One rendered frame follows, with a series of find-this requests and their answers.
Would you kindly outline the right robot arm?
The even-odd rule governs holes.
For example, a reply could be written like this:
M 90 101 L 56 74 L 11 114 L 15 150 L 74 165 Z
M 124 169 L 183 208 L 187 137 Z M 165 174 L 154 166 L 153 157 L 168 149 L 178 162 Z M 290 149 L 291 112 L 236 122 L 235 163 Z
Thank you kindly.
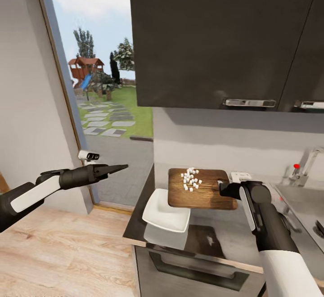
M 324 297 L 308 270 L 287 218 L 271 203 L 262 181 L 246 172 L 231 172 L 230 184 L 219 183 L 220 195 L 242 201 L 265 276 L 269 297 Z

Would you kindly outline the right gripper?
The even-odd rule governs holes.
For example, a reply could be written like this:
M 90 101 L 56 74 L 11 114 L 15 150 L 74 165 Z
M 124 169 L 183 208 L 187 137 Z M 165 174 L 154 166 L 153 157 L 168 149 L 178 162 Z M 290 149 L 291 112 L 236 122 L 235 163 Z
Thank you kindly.
M 234 194 L 234 188 L 235 186 L 238 184 L 223 184 L 223 183 L 219 183 L 220 186 L 220 195 L 224 196 L 224 197 L 232 197 L 235 199 L 238 199 L 238 197 Z

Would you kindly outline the bowl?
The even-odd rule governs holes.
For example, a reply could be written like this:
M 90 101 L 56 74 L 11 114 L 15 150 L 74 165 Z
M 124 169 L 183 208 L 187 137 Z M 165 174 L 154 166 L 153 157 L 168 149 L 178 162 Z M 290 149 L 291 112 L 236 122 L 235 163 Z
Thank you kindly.
M 158 228 L 184 233 L 191 208 L 170 207 L 168 205 L 168 190 L 156 189 L 151 195 L 143 213 L 143 220 Z

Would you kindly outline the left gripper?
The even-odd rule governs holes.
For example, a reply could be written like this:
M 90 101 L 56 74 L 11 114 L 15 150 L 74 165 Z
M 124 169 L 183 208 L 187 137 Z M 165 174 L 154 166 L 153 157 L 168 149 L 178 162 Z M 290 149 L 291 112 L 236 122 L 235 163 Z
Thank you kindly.
M 92 164 L 76 168 L 72 173 L 72 181 L 75 186 L 86 186 L 98 183 L 100 180 L 108 178 L 108 173 L 112 174 L 128 168 L 126 165 L 107 166 L 105 164 Z

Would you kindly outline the cutting board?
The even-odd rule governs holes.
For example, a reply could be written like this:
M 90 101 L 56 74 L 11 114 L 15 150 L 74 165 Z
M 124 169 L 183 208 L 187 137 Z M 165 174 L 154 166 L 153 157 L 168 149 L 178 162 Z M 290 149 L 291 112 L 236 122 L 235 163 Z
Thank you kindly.
M 168 205 L 170 207 L 236 210 L 237 199 L 220 195 L 219 182 L 230 184 L 227 173 L 224 170 L 208 168 L 189 169 L 171 168 L 168 172 Z M 196 170 L 199 173 L 196 173 Z M 184 183 L 185 174 L 192 176 L 196 182 Z M 184 177 L 181 177 L 184 174 Z M 200 184 L 199 181 L 202 181 Z M 196 186 L 194 186 L 196 184 Z M 186 186 L 186 188 L 185 188 Z

